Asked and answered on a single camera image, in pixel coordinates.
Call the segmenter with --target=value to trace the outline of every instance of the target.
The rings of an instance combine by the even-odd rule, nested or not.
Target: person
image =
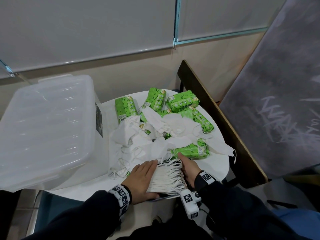
[[[208,227],[214,228],[214,232],[218,231],[220,236],[228,240],[307,239],[297,235],[256,196],[238,187],[226,188],[202,171],[195,161],[181,153],[178,158],[183,163],[182,171],[186,180],[210,210],[212,222]],[[115,186],[109,192],[95,192],[81,206],[62,212],[44,229],[24,239],[107,239],[118,226],[119,216],[127,210],[129,203],[135,205],[159,197],[157,193],[146,193],[157,163],[154,160],[136,165],[121,185]],[[174,210],[169,221],[136,229],[130,236],[118,239],[173,238],[212,239],[194,220],[187,218],[181,206]]]

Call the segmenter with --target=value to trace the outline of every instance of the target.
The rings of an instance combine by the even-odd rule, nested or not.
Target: wall
[[[185,59],[202,80],[215,101],[220,101],[254,51],[263,33],[209,40],[109,59],[44,68],[22,74],[32,83],[60,74],[90,75],[101,102],[150,87],[179,87],[177,71]],[[14,92],[27,86],[19,78],[0,80],[0,116]]]

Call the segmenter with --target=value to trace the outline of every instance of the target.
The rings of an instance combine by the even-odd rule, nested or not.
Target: tile floor
[[[226,178],[227,180],[234,178],[234,174],[231,170]],[[303,209],[315,210],[301,190],[286,183],[282,178],[273,180],[264,185],[244,190],[259,197],[269,209],[272,209],[272,206],[267,203],[267,199],[295,204],[299,208]],[[172,216],[174,202],[174,199],[170,199],[157,202],[144,202],[130,206],[128,212],[124,215],[121,229],[116,231],[113,236],[108,238],[108,240],[117,239],[122,236],[129,236],[135,229],[151,225],[152,219],[157,215],[163,222],[166,222]],[[209,211],[205,205],[202,205],[201,208],[207,212]],[[200,211],[199,217],[196,218],[195,222],[198,226],[201,226],[209,232],[209,234],[214,234],[206,226],[205,212]]]

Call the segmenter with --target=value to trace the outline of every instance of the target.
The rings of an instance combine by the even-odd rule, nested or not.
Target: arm
[[[146,161],[135,166],[131,174],[118,185],[118,188],[128,193],[129,204],[135,205],[159,197],[156,193],[146,193],[157,163],[156,160]],[[126,195],[119,195],[114,191],[116,188],[110,190],[112,193],[105,190],[95,192],[81,206],[62,212],[44,229],[24,239],[107,239],[119,225],[120,215],[128,209],[126,202],[125,205],[121,203]]]
[[[211,180],[207,184],[196,162],[178,155],[190,185],[196,189],[209,215],[224,237],[230,239],[306,239],[294,233],[280,218],[266,208],[253,194],[238,187],[226,188]]]

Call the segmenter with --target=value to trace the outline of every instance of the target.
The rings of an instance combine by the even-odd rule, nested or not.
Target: translucent plastic container
[[[0,121],[0,190],[73,186],[109,169],[106,115],[90,76],[16,91]]]

